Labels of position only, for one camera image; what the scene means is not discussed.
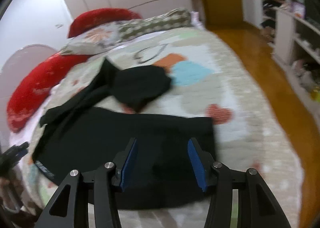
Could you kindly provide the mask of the heart patterned quilt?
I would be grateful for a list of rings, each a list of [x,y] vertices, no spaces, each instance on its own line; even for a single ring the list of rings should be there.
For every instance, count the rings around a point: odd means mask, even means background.
[[[201,117],[216,112],[222,120],[214,128],[219,159],[231,169],[259,170],[290,225],[298,226],[303,177],[299,159],[262,90],[217,35],[178,28],[144,35],[95,55],[71,69],[45,112],[86,87],[103,58],[120,69],[151,64],[165,67],[173,87],[151,102],[144,113]],[[29,141],[30,150],[42,133],[38,124]]]

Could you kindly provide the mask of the floral grey pillow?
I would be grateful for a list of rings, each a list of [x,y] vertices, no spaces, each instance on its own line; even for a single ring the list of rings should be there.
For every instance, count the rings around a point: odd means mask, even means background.
[[[119,30],[124,23],[105,23],[75,36],[60,49],[60,54],[97,55],[114,49],[121,43]]]

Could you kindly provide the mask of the olive cloud-pattern bolster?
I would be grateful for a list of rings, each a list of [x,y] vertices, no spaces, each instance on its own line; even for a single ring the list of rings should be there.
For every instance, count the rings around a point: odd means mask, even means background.
[[[149,33],[190,26],[190,11],[177,8],[147,19],[129,20],[119,28],[119,36],[122,41],[129,41]]]

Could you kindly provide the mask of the long red pillow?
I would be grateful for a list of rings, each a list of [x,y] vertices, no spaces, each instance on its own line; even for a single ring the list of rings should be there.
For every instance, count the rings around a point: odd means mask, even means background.
[[[89,57],[56,53],[24,77],[7,103],[7,124],[10,131],[21,131],[50,95],[51,89],[61,82],[72,67],[86,62]]]

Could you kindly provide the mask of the round pink headboard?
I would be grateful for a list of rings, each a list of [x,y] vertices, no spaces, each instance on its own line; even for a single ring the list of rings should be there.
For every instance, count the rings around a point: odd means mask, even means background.
[[[43,44],[28,45],[17,50],[1,69],[1,99],[10,98],[31,70],[56,53],[56,49]]]

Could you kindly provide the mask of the pink bed sheet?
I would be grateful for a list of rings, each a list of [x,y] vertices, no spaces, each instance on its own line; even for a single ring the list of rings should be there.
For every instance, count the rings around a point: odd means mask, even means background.
[[[54,86],[52,90],[50,91],[49,96],[46,98],[46,100],[41,104],[41,106],[36,110],[36,112],[27,120],[24,128],[18,133],[10,133],[9,136],[9,145],[20,145],[23,142],[29,142],[31,140],[31,137],[33,135],[33,132],[35,128],[37,127],[39,120],[43,113],[46,110],[46,106],[52,99],[52,95],[54,95],[58,89],[60,84]]]

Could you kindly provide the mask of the white cluttered shelf unit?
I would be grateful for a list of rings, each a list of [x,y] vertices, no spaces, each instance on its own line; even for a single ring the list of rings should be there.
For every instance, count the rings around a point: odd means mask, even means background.
[[[311,0],[262,0],[263,33],[273,57],[299,89],[319,102],[319,13]]]

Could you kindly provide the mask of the black pants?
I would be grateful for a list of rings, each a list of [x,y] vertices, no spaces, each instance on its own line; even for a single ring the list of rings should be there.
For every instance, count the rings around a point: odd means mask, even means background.
[[[158,66],[120,70],[107,59],[91,83],[40,119],[44,132],[33,162],[59,185],[73,169],[89,172],[113,160],[129,140],[137,140],[136,161],[116,194],[122,210],[178,207],[206,194],[197,185],[187,144],[216,154],[213,121],[209,117],[143,114],[142,109],[171,87]]]

